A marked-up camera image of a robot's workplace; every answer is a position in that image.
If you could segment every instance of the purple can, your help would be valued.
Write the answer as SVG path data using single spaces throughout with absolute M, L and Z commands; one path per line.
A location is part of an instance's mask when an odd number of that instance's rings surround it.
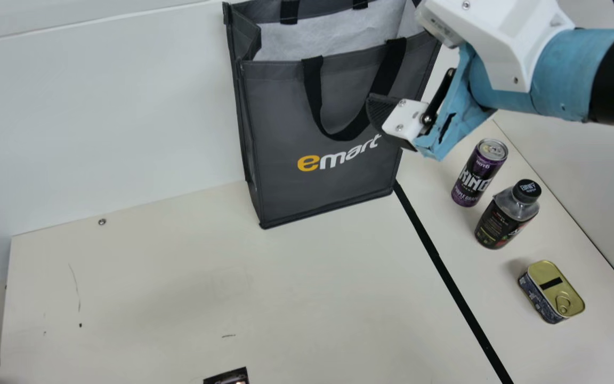
M 508 147 L 499 140 L 482 139 L 451 190 L 460 206 L 474 206 L 508 157 Z

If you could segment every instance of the bottle cap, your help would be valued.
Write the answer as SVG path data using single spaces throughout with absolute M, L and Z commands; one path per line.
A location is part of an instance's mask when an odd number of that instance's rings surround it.
M 542 188 L 536 182 L 522 179 L 513 187 L 513 197 L 519 202 L 532 204 L 542 195 Z

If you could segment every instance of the blue protective cover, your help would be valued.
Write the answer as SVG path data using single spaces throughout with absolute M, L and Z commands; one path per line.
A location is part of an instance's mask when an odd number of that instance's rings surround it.
M 436 123 L 429 134 L 414 140 L 414 146 L 424 156 L 441 161 L 497 109 L 587 121 L 595 74 L 613 43 L 614 29 L 560 32 L 539 56 L 529 93 L 493 90 L 475 49 L 463 44 Z
M 475 58 L 477 54 L 470 44 L 460 46 L 454 80 L 451 81 L 436 123 L 428 134 L 414 139 L 414 146 L 423 156 L 441 161 L 456 143 L 496 112 L 496 109 L 482 109 L 468 90 L 470 67 Z M 450 124 L 445 126 L 450 117 Z

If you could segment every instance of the bottle label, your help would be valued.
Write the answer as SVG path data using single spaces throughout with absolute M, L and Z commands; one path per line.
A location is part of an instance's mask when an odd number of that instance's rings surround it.
M 511 241 L 532 219 L 534 217 L 526 221 L 512 219 L 492 200 L 478 221 L 475 238 L 487 248 L 497 250 Z

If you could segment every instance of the emart logo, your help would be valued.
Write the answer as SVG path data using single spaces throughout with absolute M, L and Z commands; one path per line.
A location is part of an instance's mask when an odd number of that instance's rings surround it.
M 355 146 L 346 153 L 342 151 L 341 153 L 335 153 L 333 155 L 303 156 L 300 158 L 300 160 L 297 161 L 297 168 L 302 172 L 325 170 L 328 165 L 330 165 L 330 168 L 333 168 L 338 164 L 343 164 L 345 161 L 352 160 L 360 153 L 364 153 L 366 151 L 366 148 L 376 148 L 378 146 L 378 144 L 376 144 L 376 141 L 380 138 L 382 138 L 382 136 L 380 136 L 380 134 L 376 134 L 373 139 L 368 140 L 366 141 L 366 143 L 363 143 L 359 146 Z

